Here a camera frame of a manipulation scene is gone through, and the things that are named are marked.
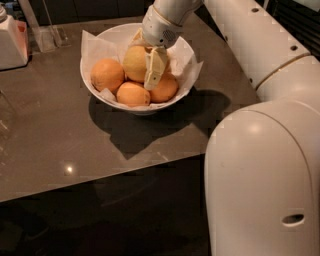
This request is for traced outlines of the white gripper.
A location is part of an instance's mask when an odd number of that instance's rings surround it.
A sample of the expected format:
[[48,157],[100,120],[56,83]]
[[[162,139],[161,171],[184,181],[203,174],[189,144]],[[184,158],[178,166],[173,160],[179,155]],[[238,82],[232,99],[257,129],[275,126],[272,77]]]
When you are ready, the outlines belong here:
[[153,90],[161,80],[168,63],[167,50],[172,47],[182,32],[182,27],[171,23],[162,17],[156,8],[151,5],[139,28],[132,37],[129,47],[132,46],[162,46],[153,47],[146,54],[146,74],[144,88]]

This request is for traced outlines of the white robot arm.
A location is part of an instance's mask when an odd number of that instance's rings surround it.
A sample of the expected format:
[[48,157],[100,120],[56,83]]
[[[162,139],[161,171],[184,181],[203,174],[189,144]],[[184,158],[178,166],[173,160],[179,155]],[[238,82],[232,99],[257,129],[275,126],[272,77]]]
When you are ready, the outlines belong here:
[[211,255],[320,256],[320,63],[255,0],[155,0],[143,39],[172,46],[199,5],[260,99],[207,145]]

